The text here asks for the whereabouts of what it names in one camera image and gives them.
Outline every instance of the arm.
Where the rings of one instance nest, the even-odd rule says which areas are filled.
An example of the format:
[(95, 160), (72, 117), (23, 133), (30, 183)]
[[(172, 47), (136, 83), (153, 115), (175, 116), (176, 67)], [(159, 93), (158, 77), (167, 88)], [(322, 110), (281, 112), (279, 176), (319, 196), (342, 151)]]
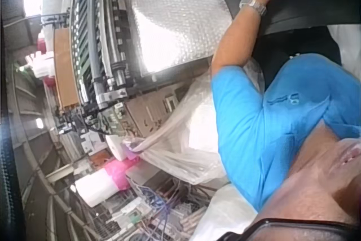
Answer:
[[(257, 0), (266, 5), (269, 0)], [(244, 7), (227, 29), (212, 61), (212, 76), (226, 66), (243, 67), (252, 55), (261, 17), (251, 7)]]

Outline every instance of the light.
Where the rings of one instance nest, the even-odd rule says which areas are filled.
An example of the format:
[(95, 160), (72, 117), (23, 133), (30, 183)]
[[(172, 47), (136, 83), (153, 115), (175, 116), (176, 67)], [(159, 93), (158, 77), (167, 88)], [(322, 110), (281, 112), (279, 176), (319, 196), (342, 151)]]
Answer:
[(39, 128), (39, 129), (43, 129), (44, 128), (44, 123), (43, 123), (43, 120), (41, 118), (37, 118), (36, 119), (36, 126)]
[(75, 187), (75, 185), (71, 185), (70, 190), (73, 191), (74, 193), (77, 192), (77, 188)]

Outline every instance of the man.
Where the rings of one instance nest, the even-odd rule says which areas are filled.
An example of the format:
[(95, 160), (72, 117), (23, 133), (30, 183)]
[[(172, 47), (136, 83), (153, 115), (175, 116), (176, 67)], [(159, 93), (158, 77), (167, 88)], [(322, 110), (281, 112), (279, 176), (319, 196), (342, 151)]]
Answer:
[(222, 163), (259, 211), (256, 221), (355, 224), (361, 195), (360, 82), (327, 58), (305, 54), (288, 61), (262, 96), (242, 66), (251, 57), (268, 1), (241, 1), (213, 58)]

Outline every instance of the eyeglasses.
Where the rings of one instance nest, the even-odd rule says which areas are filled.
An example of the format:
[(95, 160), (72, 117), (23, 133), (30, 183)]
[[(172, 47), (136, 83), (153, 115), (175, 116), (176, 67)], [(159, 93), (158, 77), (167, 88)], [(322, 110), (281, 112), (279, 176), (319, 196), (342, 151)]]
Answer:
[(360, 241), (355, 226), (331, 221), (265, 218), (243, 234), (226, 233), (218, 241)]

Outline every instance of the wristwatch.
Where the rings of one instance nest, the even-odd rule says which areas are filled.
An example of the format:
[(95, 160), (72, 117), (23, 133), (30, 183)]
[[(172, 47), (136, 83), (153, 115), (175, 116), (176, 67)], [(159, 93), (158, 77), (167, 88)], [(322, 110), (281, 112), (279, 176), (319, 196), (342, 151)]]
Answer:
[(267, 11), (266, 6), (262, 5), (257, 0), (241, 0), (241, 2), (239, 3), (239, 9), (241, 9), (243, 6), (249, 6), (254, 8), (261, 16), (263, 16)]

